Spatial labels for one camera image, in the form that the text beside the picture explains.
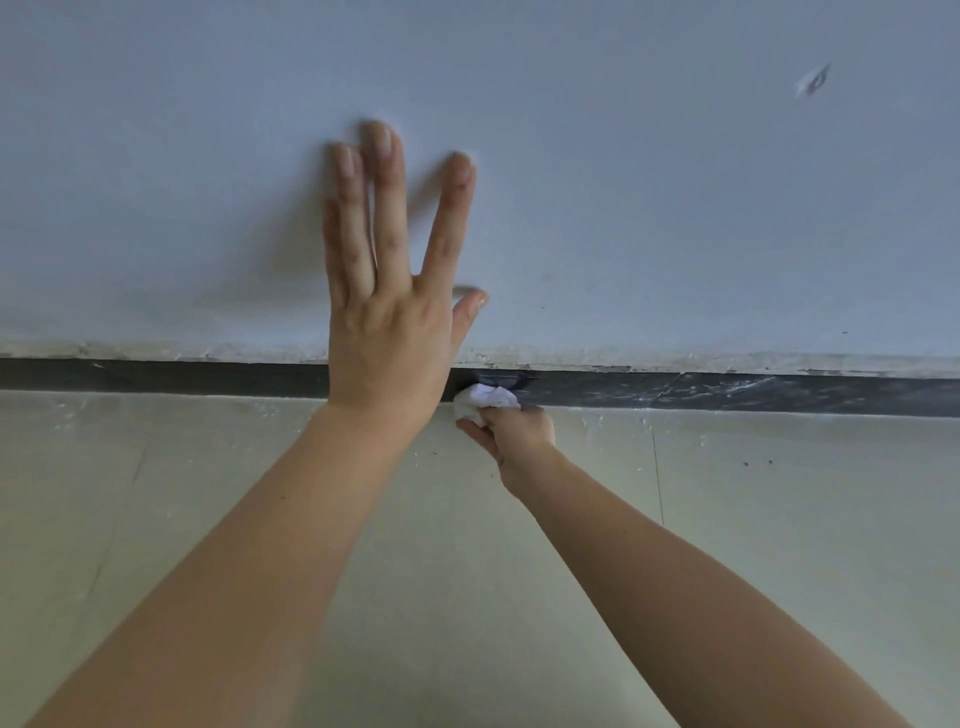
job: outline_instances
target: hand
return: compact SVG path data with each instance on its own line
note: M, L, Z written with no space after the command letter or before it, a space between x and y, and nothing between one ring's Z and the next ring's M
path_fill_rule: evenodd
M457 428L493 456L503 484L519 497L523 484L559 454L554 445L553 422L539 407L487 407L480 414L486 427L460 420Z
M368 132L367 160L355 147L335 147L338 199L324 211L328 407L381 422L409 441L436 409L453 358L487 302L485 292L473 291L452 306L476 169L465 155L450 157L422 271L411 275L403 145L381 122Z

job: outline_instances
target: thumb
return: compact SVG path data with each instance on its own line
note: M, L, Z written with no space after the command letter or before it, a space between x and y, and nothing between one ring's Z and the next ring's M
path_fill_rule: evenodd
M486 291L470 291L453 306L453 326L450 330L450 340L456 352L467 338L467 332L473 326L480 309L487 305L490 296Z

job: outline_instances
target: dark gray stripe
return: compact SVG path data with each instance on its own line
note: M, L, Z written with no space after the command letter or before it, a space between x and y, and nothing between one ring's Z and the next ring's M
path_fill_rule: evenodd
M568 407L960 417L960 379L453 369L444 401L481 381ZM325 364L0 358L0 389L325 398Z

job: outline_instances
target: beige surface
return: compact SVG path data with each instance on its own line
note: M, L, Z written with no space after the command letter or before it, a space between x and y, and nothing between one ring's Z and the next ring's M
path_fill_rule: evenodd
M0 393L0 728L36 708L314 406ZM662 489L668 526L917 725L960 723L960 423L552 414L573 459L657 519ZM296 724L673 725L450 417L438 411L361 536Z

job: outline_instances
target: fingernail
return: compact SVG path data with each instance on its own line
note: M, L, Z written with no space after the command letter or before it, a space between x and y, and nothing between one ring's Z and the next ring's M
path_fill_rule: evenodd
M349 180L356 174L356 166L353 164L353 151L346 144L338 144L333 150L333 156L337 162L337 172L340 176Z
M456 158L453 160L453 169L450 173L450 178L454 184L468 184L470 178L473 177L473 162L470 161L470 158L464 154L457 154Z
M377 121L372 124L373 150L380 159L386 159L394 150L394 134L390 127Z

